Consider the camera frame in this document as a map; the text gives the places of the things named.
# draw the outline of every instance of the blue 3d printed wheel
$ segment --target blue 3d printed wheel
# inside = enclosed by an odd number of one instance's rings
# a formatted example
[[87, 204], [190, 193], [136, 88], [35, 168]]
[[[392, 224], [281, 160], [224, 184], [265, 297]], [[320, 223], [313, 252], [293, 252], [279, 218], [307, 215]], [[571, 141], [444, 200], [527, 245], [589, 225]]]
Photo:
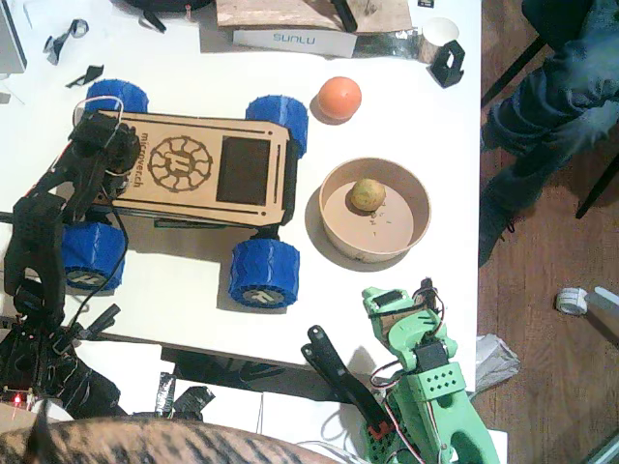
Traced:
[[[111, 225], [80, 222], [65, 227], [62, 259], [67, 284], [82, 290], [93, 290], [111, 275], [125, 248], [123, 233]], [[125, 260], [103, 290], [113, 290], [122, 281]]]
[[[118, 97], [125, 106], [124, 110], [130, 113], [146, 113], [148, 111], [148, 97], [146, 93], [130, 82], [118, 79], [100, 80], [90, 86], [86, 98], [92, 99], [93, 97], [102, 97], [104, 95]], [[86, 103], [86, 110], [115, 110], [118, 109], [117, 106], [118, 102], [112, 99], [89, 101]]]
[[253, 239], [234, 247], [230, 297], [241, 305], [277, 308], [292, 305], [299, 293], [300, 254], [278, 240]]
[[245, 110], [245, 119], [270, 121], [290, 130], [299, 144], [299, 159], [308, 149], [308, 110], [298, 100], [283, 95], [268, 95], [250, 103]]

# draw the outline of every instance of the cardboard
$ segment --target cardboard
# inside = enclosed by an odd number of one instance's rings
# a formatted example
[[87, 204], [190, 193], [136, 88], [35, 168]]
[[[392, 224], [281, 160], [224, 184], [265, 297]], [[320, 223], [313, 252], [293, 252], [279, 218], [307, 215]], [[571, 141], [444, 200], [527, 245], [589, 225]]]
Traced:
[[[288, 129], [161, 114], [122, 119], [135, 128], [141, 150], [114, 201], [121, 213], [249, 226], [282, 221]], [[101, 196], [96, 203], [105, 204]]]
[[[406, 0], [348, 0], [358, 34], [405, 31], [412, 28]], [[330, 0], [218, 0], [219, 27], [315, 27], [342, 31]]]

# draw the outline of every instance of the white paper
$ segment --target white paper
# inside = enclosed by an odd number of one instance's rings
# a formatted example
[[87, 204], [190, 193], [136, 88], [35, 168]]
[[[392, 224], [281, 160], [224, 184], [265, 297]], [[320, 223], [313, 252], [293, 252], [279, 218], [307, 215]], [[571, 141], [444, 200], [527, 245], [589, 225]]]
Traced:
[[351, 58], [357, 36], [337, 31], [275, 29], [234, 31], [232, 41], [237, 45]]
[[120, 341], [81, 341], [75, 348], [89, 367], [111, 380], [127, 414], [154, 411], [161, 374], [162, 347]]

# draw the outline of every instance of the white table surface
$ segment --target white table surface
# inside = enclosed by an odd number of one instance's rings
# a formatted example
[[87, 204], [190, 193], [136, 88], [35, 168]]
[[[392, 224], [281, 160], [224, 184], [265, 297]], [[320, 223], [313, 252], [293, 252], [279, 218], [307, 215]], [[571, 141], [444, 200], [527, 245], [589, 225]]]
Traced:
[[[249, 232], [158, 230], [152, 220], [127, 217], [130, 251], [123, 285], [112, 296], [92, 300], [90, 312], [80, 319], [84, 325], [116, 303], [122, 312], [108, 334], [237, 358], [305, 365], [300, 348], [307, 342], [308, 328], [319, 324], [351, 370], [369, 373], [393, 357], [372, 334], [362, 290], [376, 286], [412, 292], [422, 278], [431, 276], [448, 306], [448, 334], [459, 345], [456, 359], [468, 389], [474, 389], [479, 0], [443, 0], [436, 2], [434, 10], [419, 8], [416, 2], [411, 6], [416, 25], [428, 17], [447, 16], [459, 26], [458, 41], [466, 50], [465, 73], [458, 85], [447, 90], [417, 62], [326, 60], [279, 52], [200, 54], [198, 29], [184, 20], [169, 21], [167, 32], [159, 34], [101, 0], [63, 0], [62, 4], [64, 8], [56, 9], [50, 19], [57, 21], [54, 27], [40, 20], [44, 14], [33, 14], [34, 31], [24, 27], [21, 8], [15, 7], [29, 67], [25, 74], [11, 76], [3, 84], [24, 104], [13, 98], [10, 104], [0, 105], [1, 211], [12, 210], [66, 145], [72, 110], [86, 91], [67, 89], [65, 84], [82, 75], [88, 65], [104, 64], [103, 77], [141, 86], [152, 112], [243, 118], [247, 104], [267, 94], [291, 96], [309, 105], [322, 83], [334, 75], [354, 78], [364, 99], [357, 114], [341, 126], [326, 126], [309, 117], [309, 146], [299, 164], [296, 213], [280, 230], [281, 238], [301, 251], [298, 303], [285, 313], [265, 314], [229, 299], [231, 250]], [[91, 30], [82, 39], [70, 39], [60, 64], [53, 67], [41, 53], [44, 40], [49, 34], [62, 33], [77, 16], [87, 19]], [[328, 243], [322, 230], [317, 189], [334, 167], [357, 157], [401, 163], [418, 176], [429, 194], [429, 229], [393, 267], [348, 261]], [[6, 248], [10, 236], [11, 226], [2, 224], [0, 250]], [[74, 314], [81, 298], [67, 297], [67, 317]], [[4, 315], [14, 313], [6, 295], [0, 295], [0, 304]]]

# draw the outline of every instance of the wire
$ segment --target wire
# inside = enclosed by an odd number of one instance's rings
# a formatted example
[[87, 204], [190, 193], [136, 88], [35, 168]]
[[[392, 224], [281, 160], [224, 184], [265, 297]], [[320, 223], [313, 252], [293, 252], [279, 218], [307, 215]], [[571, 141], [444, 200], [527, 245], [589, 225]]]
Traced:
[[438, 331], [441, 330], [441, 327], [443, 327], [443, 322], [445, 321], [445, 304], [443, 303], [443, 300], [441, 300], [441, 297], [438, 296], [438, 292], [436, 291], [436, 289], [432, 288], [432, 291], [434, 292], [434, 296], [438, 299], [438, 301], [441, 302], [441, 322], [438, 323], [438, 326], [436, 326], [436, 329], [434, 329], [434, 332], [432, 332], [432, 335], [436, 335], [438, 334]]
[[396, 415], [394, 415], [394, 412], [392, 411], [391, 406], [389, 406], [389, 401], [387, 400], [387, 397], [385, 397], [385, 401], [383, 402], [383, 406], [385, 406], [385, 411], [387, 411], [387, 414], [389, 415], [389, 417], [391, 418], [392, 422], [394, 423], [394, 426], [396, 427], [396, 432], [398, 433], [400, 439], [404, 442], [404, 444], [406, 445], [408, 450], [415, 457], [415, 459], [417, 459], [417, 462], [419, 462], [419, 464], [426, 464], [426, 462], [415, 451], [415, 449], [413, 448], [411, 443], [408, 441], [408, 438], [406, 437], [406, 435], [404, 435], [404, 432], [402, 432], [401, 428], [399, 428], [398, 421], [396, 420]]
[[393, 379], [393, 380], [390, 380], [389, 382], [386, 382], [386, 383], [384, 383], [384, 384], [379, 384], [379, 383], [377, 383], [377, 382], [375, 381], [375, 378], [376, 378], [376, 375], [378, 375], [378, 373], [379, 373], [379, 372], [382, 372], [383, 370], [385, 370], [385, 369], [387, 369], [387, 368], [391, 367], [392, 365], [396, 365], [396, 364], [398, 364], [398, 363], [399, 363], [399, 361], [398, 361], [398, 360], [391, 361], [391, 362], [389, 362], [389, 363], [387, 363], [387, 364], [385, 364], [385, 365], [383, 365], [383, 366], [381, 366], [381, 367], [378, 367], [376, 370], [374, 370], [374, 371], [372, 372], [372, 374], [369, 376], [369, 382], [371, 383], [371, 385], [372, 385], [375, 389], [378, 389], [378, 390], [387, 390], [387, 389], [390, 389], [390, 388], [394, 387], [395, 385], [397, 385], [397, 384], [398, 384], [398, 382], [399, 382], [399, 379], [402, 377], [402, 374], [404, 373], [404, 371], [403, 371], [403, 370], [399, 370], [398, 372], [396, 372], [396, 374], [394, 374], [394, 375], [397, 375], [397, 376], [398, 376], [396, 379], [394, 379], [394, 378], [392, 377], [392, 379]]
[[345, 449], [342, 449], [340, 447], [336, 447], [335, 445], [331, 445], [330, 443], [327, 443], [327, 442], [307, 441], [307, 442], [297, 443], [298, 447], [305, 447], [307, 445], [322, 447], [325, 450], [329, 450], [330, 452], [335, 454], [340, 459], [344, 460], [344, 458], [345, 458], [345, 462], [347, 462], [347, 463], [351, 463], [351, 464], [370, 464], [365, 459], [362, 459], [361, 457], [356, 456], [352, 452], [347, 451]]
[[118, 97], [114, 95], [99, 95], [98, 97], [91, 97], [90, 99], [84, 99], [82, 101], [79, 101], [74, 107], [74, 116], [73, 116], [74, 127], [77, 126], [77, 122], [75, 121], [75, 113], [77, 112], [77, 109], [79, 108], [79, 106], [83, 103], [98, 102], [101, 100], [115, 100], [118, 103], [116, 107], [120, 106], [120, 110], [118, 112], [118, 124], [116, 125], [116, 129], [118, 129], [118, 127], [120, 126], [120, 123], [123, 120], [123, 112], [125, 111], [125, 104], [123, 103], [121, 99], [119, 99]]
[[400, 448], [400, 449], [396, 449], [394, 452], [392, 452], [389, 456], [387, 456], [387, 459], [385, 459], [385, 462], [383, 464], [389, 464], [391, 462], [391, 460], [396, 457], [398, 454], [400, 454], [402, 451], [408, 451], [408, 449], [406, 448]]
[[438, 459], [437, 459], [437, 462], [438, 462], [438, 464], [441, 464], [441, 453], [443, 451], [441, 446], [443, 444], [441, 443], [441, 437], [438, 434], [438, 426], [436, 425], [436, 418], [434, 417], [434, 408], [432, 408], [432, 403], [430, 401], [428, 401], [426, 403], [426, 405], [427, 405], [427, 412], [429, 413], [429, 420], [430, 420], [430, 422], [432, 422], [432, 428], [434, 429], [434, 436], [436, 438], [436, 441], [438, 442]]
[[120, 218], [120, 215], [118, 214], [116, 207], [112, 203], [112, 200], [109, 198], [107, 191], [105, 191], [105, 188], [102, 188], [102, 192], [103, 192], [103, 196], [107, 200], [107, 204], [112, 210], [112, 214], [114, 215], [114, 217], [116, 218], [116, 221], [118, 222], [118, 226], [120, 227], [120, 230], [123, 232], [123, 238], [125, 239], [125, 246], [123, 248], [123, 253], [120, 255], [120, 258], [118, 258], [118, 261], [116, 261], [116, 264], [114, 265], [114, 268], [112, 272], [109, 274], [109, 276], [107, 277], [107, 279], [101, 285], [99, 285], [99, 287], [95, 288], [92, 292], [90, 292], [88, 296], [84, 299], [84, 301], [81, 302], [81, 305], [77, 309], [77, 313], [75, 314], [74, 318], [71, 321], [71, 324], [69, 325], [69, 331], [74, 326], [75, 322], [77, 322], [77, 318], [84, 310], [84, 307], [86, 307], [86, 304], [88, 303], [88, 301], [91, 298], [93, 298], [95, 295], [97, 295], [99, 292], [101, 292], [105, 288], [105, 286], [111, 281], [112, 277], [116, 274], [116, 271], [118, 271], [118, 268], [120, 267], [121, 263], [125, 259], [125, 256], [127, 255], [127, 250], [129, 249], [129, 235], [127, 234], [127, 229], [125, 228], [125, 224], [123, 223], [123, 220]]

